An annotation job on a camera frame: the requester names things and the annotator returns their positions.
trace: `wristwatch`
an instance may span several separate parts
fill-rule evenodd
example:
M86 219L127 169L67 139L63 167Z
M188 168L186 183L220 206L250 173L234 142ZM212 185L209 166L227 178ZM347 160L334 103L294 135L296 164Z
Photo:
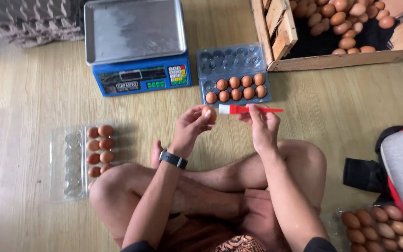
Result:
M161 152L160 161L166 161L167 163L175 165L176 167L179 167L180 169L183 170L186 168L186 165L188 164L188 161L186 159L175 156L174 154L167 152L167 150L163 150Z

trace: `cardboard egg tray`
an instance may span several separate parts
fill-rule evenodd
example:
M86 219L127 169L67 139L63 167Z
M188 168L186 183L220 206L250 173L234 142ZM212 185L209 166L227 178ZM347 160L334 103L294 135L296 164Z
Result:
M271 101L270 81L266 72L266 65L263 60L261 44L245 44L221 48L210 48L197 50L197 71L198 71L198 84L200 86L200 95L203 104L209 105L206 102L205 96L209 92L214 92L216 95L220 90L216 88L216 83L220 79L225 79L227 82L233 76L242 77L248 75L253 78L256 74L262 73L265 76L265 83L263 86L267 89L267 94L263 98L254 96L252 99L247 100L243 97L238 101L230 99L227 102L221 102L217 99L214 108L218 108L219 104L226 105L245 105L247 103L260 103ZM251 88L255 89L256 85L253 83ZM244 87L242 84L239 90L243 92ZM226 90L231 94L232 88L228 87Z
M95 123L58 128L52 131L50 143L50 200L52 203L76 201L87 198L89 195L88 185L96 180L88 176L88 169L93 166L102 166L102 163L91 165L87 163L87 157L91 153L86 149L86 143L90 139L87 129L99 127L110 123ZM116 164L117 135L116 128L109 138L114 140L114 146L110 151L115 153Z
M395 204L394 204L394 202L388 202L388 203L383 203L382 205L375 204L375 205L371 205L371 206L366 205L366 206L361 206L361 207L339 208L337 211L333 212L332 214L331 213L322 213L320 215L320 218L322 219L322 221L326 227L326 231L328 232L332 245L334 245L334 247L337 249L338 252L356 251L356 250L359 250L359 247L361 248L361 246L363 246L367 251L370 251L370 250L380 250L380 251L385 251L385 252L403 251L403 249L399 248L399 244L401 244L403 242L398 242L398 241L400 241L398 239L401 236L402 236L402 240L403 240L403 235L398 234L394 228L391 229L391 227L389 226L392 223L391 221L394 221L394 220L390 216L388 216L388 221L379 222L375 218L375 215L377 215L377 214L375 214L375 212L372 211L373 207L377 207L384 211L385 207L387 207L387 206L395 206ZM359 221L361 224L360 228L353 229L353 228L347 227L342 221L342 214L344 212L352 212L353 214L355 214L356 210L366 210L367 213L369 213L369 215L371 217L372 224L370 226L364 226L362 224L362 222ZM391 232L395 233L395 238L385 238L382 235L384 233L384 230L386 230L386 228L391 229ZM373 229L373 232L375 231L375 233L378 236L377 240L373 241L373 240L368 239L368 236L367 236L368 234L366 232L364 232L363 229ZM355 236L355 233L348 232L348 230L354 230L354 232L360 231L360 233L365 238L364 243L358 244L358 243L351 242L350 237ZM387 243L385 240L387 240L390 243L397 243L398 248L395 250L391 250L391 249L387 248L386 247Z

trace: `person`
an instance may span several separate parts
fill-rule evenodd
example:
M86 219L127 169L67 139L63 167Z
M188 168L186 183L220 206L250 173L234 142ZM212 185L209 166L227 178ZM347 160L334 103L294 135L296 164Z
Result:
M207 172L160 161L127 163L92 185L90 202L122 252L335 252L319 214L326 158L315 145L277 141L280 119L247 105L237 115L252 129L256 153ZM199 134L212 129L203 105L182 115L167 152L187 159Z

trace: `blue digital scale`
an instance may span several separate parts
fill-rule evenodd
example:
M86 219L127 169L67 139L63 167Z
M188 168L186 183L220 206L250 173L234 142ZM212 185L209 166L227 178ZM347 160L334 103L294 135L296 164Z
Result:
M96 0L84 7L87 64L103 96L192 85L180 0Z

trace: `bare foot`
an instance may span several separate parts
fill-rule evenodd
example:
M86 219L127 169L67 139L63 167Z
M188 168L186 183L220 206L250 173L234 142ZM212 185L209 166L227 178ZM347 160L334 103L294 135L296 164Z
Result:
M153 143L153 153L150 162L152 163L153 169L158 169L160 165L160 154L163 151L163 147L161 147L161 141L156 140Z

